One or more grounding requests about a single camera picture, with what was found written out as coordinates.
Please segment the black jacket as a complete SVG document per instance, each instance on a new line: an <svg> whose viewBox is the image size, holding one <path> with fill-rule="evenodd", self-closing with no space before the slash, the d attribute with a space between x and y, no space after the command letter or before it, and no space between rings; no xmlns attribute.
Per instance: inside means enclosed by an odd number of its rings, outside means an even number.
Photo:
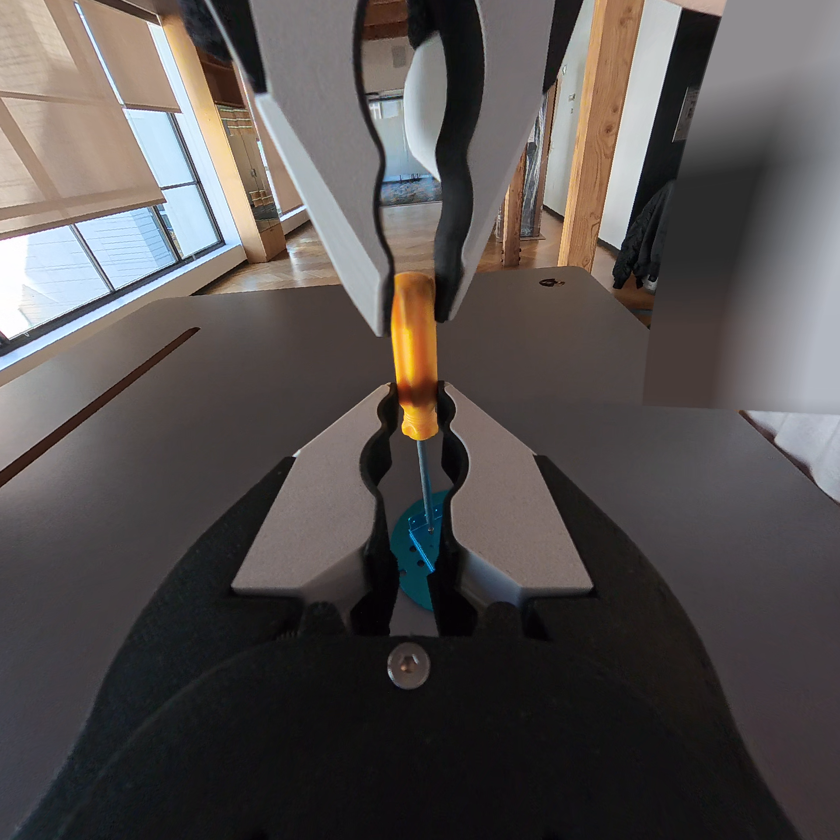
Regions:
<svg viewBox="0 0 840 840"><path fill-rule="evenodd" d="M675 186L676 179L664 184L631 223L612 271L613 288L622 289L634 276L637 287L655 291Z"/></svg>

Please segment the blue round metal plate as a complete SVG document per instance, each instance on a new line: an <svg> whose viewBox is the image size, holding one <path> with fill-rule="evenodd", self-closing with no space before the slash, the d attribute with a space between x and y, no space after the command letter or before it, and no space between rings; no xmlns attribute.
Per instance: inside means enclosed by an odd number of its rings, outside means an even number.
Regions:
<svg viewBox="0 0 840 840"><path fill-rule="evenodd" d="M444 513L444 500L448 492L441 490L432 495L434 518L439 521L440 535ZM420 560L418 552L412 548L407 532L407 521L418 513L425 513L424 502L415 501L397 520L392 536L391 550L395 555L400 569L400 586L402 591L422 608L432 611L433 605L428 590L427 577L431 574Z"/></svg>

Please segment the framed wall picture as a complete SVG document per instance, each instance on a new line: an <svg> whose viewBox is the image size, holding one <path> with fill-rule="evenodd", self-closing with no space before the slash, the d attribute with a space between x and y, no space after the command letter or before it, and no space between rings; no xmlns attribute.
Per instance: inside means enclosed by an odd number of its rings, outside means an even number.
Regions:
<svg viewBox="0 0 840 840"><path fill-rule="evenodd" d="M697 107L700 85L689 86L681 103L672 143L685 142Z"/></svg>

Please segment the wooden pillar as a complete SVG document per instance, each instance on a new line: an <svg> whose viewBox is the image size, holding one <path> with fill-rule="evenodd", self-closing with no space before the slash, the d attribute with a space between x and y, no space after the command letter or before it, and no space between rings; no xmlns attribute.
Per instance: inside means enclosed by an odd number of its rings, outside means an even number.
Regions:
<svg viewBox="0 0 840 840"><path fill-rule="evenodd" d="M593 267L643 9L643 1L594 5L559 266Z"/></svg>
<svg viewBox="0 0 840 840"><path fill-rule="evenodd" d="M248 262L265 263L286 249L286 238L249 90L237 70L194 46L178 2L157 7Z"/></svg>

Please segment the blue metal angle bracket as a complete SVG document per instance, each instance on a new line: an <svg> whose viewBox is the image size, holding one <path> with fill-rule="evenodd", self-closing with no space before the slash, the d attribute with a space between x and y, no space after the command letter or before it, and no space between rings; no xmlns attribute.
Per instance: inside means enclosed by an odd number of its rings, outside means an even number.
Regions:
<svg viewBox="0 0 840 840"><path fill-rule="evenodd" d="M407 532L412 548L418 552L427 572L433 572L439 552L439 521L433 518L432 523L429 524L426 514L418 513L408 519Z"/></svg>

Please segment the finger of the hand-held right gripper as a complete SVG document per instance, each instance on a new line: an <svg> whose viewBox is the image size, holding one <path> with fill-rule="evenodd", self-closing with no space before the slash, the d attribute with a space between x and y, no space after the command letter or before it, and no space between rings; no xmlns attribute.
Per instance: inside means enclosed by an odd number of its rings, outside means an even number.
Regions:
<svg viewBox="0 0 840 840"><path fill-rule="evenodd" d="M411 88L439 100L423 119L442 207L435 318L454 317L487 243L543 96L566 50L566 2L411 2Z"/></svg>
<svg viewBox="0 0 840 840"><path fill-rule="evenodd" d="M359 3L250 8L267 87L257 109L345 290L386 335L394 268L380 213L384 153L361 82Z"/></svg>

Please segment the wide beige roller blind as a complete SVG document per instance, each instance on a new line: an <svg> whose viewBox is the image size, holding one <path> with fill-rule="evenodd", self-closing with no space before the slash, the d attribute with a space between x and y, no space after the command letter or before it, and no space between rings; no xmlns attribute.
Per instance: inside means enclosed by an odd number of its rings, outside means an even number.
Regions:
<svg viewBox="0 0 840 840"><path fill-rule="evenodd" d="M1 236L164 201L74 2L2 2Z"/></svg>

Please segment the thin wooden post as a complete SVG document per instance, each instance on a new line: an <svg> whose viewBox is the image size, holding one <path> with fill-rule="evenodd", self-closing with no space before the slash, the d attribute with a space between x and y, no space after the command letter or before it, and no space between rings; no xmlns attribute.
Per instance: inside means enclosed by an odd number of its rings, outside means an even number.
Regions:
<svg viewBox="0 0 840 840"><path fill-rule="evenodd" d="M520 263L522 207L527 162L528 153L527 149L524 149L505 197L501 248L501 264L504 268L518 267Z"/></svg>

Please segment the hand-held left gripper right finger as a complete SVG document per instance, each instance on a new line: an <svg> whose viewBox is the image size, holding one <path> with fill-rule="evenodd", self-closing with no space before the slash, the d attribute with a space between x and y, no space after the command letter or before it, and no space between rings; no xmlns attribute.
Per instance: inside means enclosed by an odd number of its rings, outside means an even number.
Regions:
<svg viewBox="0 0 840 840"><path fill-rule="evenodd" d="M534 599L588 595L593 583L531 449L441 381L437 420L444 499L434 572L440 636L468 636L504 602L521 613Z"/></svg>

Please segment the grey desk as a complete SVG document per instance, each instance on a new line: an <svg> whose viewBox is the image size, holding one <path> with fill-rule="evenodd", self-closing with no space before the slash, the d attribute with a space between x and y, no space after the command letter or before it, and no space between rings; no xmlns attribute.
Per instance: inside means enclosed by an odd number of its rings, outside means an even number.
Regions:
<svg viewBox="0 0 840 840"><path fill-rule="evenodd" d="M341 287L162 299L2 386L2 467L190 329L2 488L2 838L174 563L393 376ZM738 413L643 406L649 336L581 269L479 275L440 370L652 561L798 833L838 838L838 505Z"/></svg>

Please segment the patterned rug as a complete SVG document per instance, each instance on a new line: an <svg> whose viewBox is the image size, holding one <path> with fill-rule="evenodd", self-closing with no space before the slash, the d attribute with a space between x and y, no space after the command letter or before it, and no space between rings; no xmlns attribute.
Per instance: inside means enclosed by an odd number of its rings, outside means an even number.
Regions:
<svg viewBox="0 0 840 840"><path fill-rule="evenodd" d="M439 203L441 200L441 185L431 175L383 182L381 186L380 202L383 207Z"/></svg>

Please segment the narrow beige roller blind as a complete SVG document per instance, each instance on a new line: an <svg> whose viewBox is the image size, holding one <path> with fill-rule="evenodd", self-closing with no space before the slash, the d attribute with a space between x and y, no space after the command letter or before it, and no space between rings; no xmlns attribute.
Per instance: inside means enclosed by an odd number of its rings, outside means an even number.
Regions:
<svg viewBox="0 0 840 840"><path fill-rule="evenodd" d="M80 8L124 107L180 112L147 22L97 2Z"/></svg>

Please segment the orange handled screwdriver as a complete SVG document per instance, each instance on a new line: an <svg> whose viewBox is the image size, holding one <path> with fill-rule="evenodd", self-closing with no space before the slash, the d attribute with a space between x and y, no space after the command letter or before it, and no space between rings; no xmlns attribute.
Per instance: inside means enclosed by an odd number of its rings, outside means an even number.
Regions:
<svg viewBox="0 0 840 840"><path fill-rule="evenodd" d="M438 433L438 354L434 279L415 271L394 277L392 350L402 432L416 441L427 530L434 531L425 442Z"/></svg>

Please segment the large window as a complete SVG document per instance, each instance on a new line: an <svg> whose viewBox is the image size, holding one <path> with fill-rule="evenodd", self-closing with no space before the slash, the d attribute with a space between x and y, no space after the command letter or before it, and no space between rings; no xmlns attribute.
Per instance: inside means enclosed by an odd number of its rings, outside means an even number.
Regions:
<svg viewBox="0 0 840 840"><path fill-rule="evenodd" d="M164 201L2 239L3 353L225 243L225 225L214 215L217 189L203 184L207 155L163 27L131 14L125 3L112 7L147 22L181 111L125 108L80 2L74 4Z"/></svg>

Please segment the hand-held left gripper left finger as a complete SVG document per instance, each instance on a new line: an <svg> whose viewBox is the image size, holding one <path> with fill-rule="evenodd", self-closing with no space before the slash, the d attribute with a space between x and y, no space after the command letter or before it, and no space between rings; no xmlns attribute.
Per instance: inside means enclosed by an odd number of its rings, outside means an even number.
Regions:
<svg viewBox="0 0 840 840"><path fill-rule="evenodd" d="M235 592L329 602L354 633L389 634L400 575L378 486L397 415L381 385L297 452Z"/></svg>

